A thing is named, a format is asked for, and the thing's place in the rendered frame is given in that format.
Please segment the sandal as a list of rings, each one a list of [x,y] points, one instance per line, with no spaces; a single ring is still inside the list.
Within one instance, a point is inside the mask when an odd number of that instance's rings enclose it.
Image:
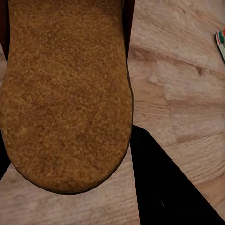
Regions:
[[[135,0],[0,0],[7,69],[0,130],[26,180],[76,195],[105,182],[130,145],[128,50]]]

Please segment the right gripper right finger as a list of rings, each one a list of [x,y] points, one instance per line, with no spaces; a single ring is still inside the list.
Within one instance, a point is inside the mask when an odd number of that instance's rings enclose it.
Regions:
[[[146,129],[133,125],[130,148],[140,225],[225,225]]]

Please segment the gym shoe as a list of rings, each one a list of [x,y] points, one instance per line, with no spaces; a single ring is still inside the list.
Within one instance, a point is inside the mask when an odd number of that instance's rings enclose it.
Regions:
[[[215,40],[225,62],[225,29],[215,33]]]

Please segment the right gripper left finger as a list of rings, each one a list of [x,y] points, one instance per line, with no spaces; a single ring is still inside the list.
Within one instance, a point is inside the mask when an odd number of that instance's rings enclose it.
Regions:
[[[6,170],[8,169],[10,164],[11,164],[11,161],[5,149],[3,138],[2,138],[2,132],[0,130],[0,180],[3,177],[4,173],[6,172]]]

